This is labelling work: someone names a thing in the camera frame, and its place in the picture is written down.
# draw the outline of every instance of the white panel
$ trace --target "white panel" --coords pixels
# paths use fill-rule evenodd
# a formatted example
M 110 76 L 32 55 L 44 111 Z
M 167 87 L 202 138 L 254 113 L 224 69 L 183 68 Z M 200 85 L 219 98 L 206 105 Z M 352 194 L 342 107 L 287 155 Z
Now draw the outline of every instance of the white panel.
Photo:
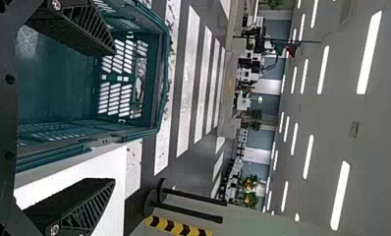
M 213 186 L 213 190 L 211 190 L 210 197 L 211 197 L 212 199 L 214 199 L 214 197 L 215 197 L 216 194 L 217 194 L 217 190 L 219 190 L 220 182 L 221 182 L 221 174 L 220 174 L 219 177 L 217 178 L 216 183 L 215 183 L 214 186 Z
M 268 165 L 271 163 L 271 151 L 246 147 L 244 161 Z
M 226 14 L 227 19 L 229 19 L 232 0 L 220 0 L 220 3 L 223 7 L 224 14 Z
M 192 6 L 189 8 L 189 30 L 187 30 L 186 56 L 184 59 L 185 66 L 182 87 L 183 93 L 181 96 L 177 157 L 189 148 L 190 121 L 192 119 L 193 89 L 196 72 L 199 16 Z
M 220 71 L 219 71 L 219 84 L 217 86 L 217 97 L 216 97 L 216 113 L 214 114 L 214 128 L 217 127 L 219 121 L 221 94 L 223 90 L 223 73 L 224 73 L 224 59 L 226 57 L 226 50 L 222 47 L 222 54 L 220 59 Z
M 266 189 L 263 185 L 258 184 L 257 187 L 254 189 L 254 191 L 256 192 L 256 195 L 258 197 L 264 198 L 266 196 L 266 193 L 265 193 Z
M 226 142 L 226 138 L 224 137 L 217 137 L 217 142 L 216 142 L 216 153 L 222 148 L 224 143 Z
M 201 140 L 202 127 L 204 127 L 204 107 L 205 95 L 207 93 L 208 70 L 210 67 L 211 38 L 211 30 L 208 27 L 205 27 L 204 46 L 202 48 L 201 74 L 199 79 L 198 108 L 196 111 L 195 121 L 195 143 Z
M 214 57 L 213 57 L 213 67 L 211 72 L 210 80 L 210 97 L 208 98 L 208 111 L 207 111 L 207 124 L 205 133 L 210 133 L 213 123 L 213 108 L 214 108 L 214 97 L 216 94 L 216 83 L 217 83 L 217 66 L 219 63 L 219 53 L 220 53 L 220 42 L 216 38 L 214 43 Z
M 254 85 L 252 92 L 279 95 L 281 94 L 281 85 L 282 81 L 280 80 L 260 79 Z
M 142 142 L 143 140 L 136 140 L 128 143 L 126 166 L 126 173 L 128 178 L 126 179 L 125 199 L 140 189 Z
M 216 163 L 214 164 L 213 179 L 211 181 L 214 181 L 214 179 L 216 178 L 217 174 L 220 172 L 222 165 L 223 165 L 223 151 L 222 151 L 220 157 L 217 159 Z
M 93 232 L 93 236 L 123 235 L 126 152 L 123 146 L 99 157 L 83 162 L 49 177 L 31 182 L 15 190 L 18 206 L 22 209 L 38 203 L 83 178 L 114 178 L 113 195 Z
M 165 22 L 171 24 L 170 34 L 172 40 L 171 50 L 176 52 L 178 45 L 178 32 L 180 24 L 181 0 L 167 1 L 167 10 L 165 14 Z M 165 106 L 165 113 L 159 133 L 156 135 L 155 148 L 155 164 L 153 174 L 157 175 L 168 166 L 169 146 L 171 137 L 171 118 L 172 118 L 172 102 L 174 100 L 174 82 L 175 82 L 175 67 L 177 54 L 170 53 L 168 77 L 170 82 L 170 90 L 168 93 L 168 101 Z

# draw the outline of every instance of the wall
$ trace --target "wall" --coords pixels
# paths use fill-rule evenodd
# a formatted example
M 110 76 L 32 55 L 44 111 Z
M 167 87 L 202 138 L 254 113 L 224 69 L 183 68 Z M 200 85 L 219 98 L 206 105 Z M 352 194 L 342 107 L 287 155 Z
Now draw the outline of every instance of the wall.
M 244 161 L 244 172 L 242 178 L 246 178 L 251 175 L 257 175 L 259 180 L 266 181 L 269 175 L 269 165 Z
M 246 147 L 244 161 L 268 165 L 271 162 L 271 151 L 267 149 Z
M 262 97 L 262 103 L 258 102 L 258 98 L 260 96 Z M 278 116 L 279 95 L 252 93 L 250 110 L 255 110 L 255 109 L 261 110 L 263 115 Z
M 271 150 L 274 134 L 275 132 L 268 130 L 259 130 L 256 132 L 249 130 L 247 147 Z
M 279 95 L 281 94 L 281 83 L 281 80 L 261 79 L 254 84 L 252 92 Z
M 263 71 L 263 75 L 261 79 L 271 79 L 271 80 L 282 80 L 282 76 L 284 75 L 285 71 L 285 53 L 282 57 L 279 57 L 278 62 L 275 65 L 275 68 L 273 68 L 270 71 Z M 268 67 L 270 65 L 275 64 L 275 57 L 265 57 L 264 67 Z
M 291 20 L 266 20 L 266 33 L 274 38 L 288 38 L 290 36 Z

